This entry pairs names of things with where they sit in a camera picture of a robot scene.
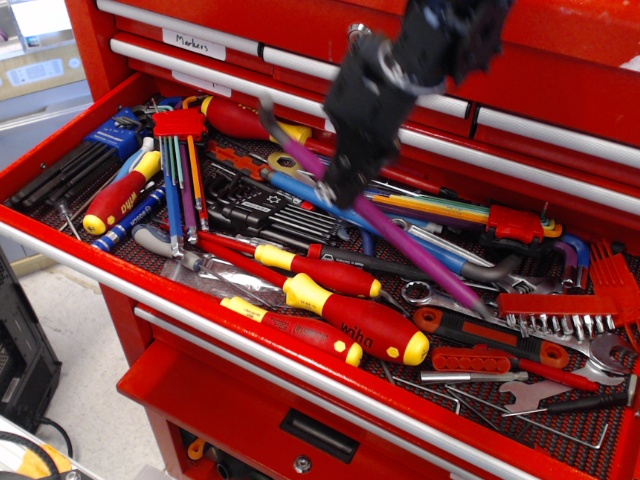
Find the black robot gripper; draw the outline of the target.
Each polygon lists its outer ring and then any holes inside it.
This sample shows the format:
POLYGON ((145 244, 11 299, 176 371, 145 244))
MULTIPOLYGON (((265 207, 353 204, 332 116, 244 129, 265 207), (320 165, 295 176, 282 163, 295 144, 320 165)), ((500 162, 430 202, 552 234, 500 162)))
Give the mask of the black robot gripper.
POLYGON ((396 38, 360 38, 324 102, 337 131, 334 158, 316 190, 352 206, 400 150, 399 129, 421 96, 446 91, 488 69, 501 51, 510 1, 410 1, 396 38))

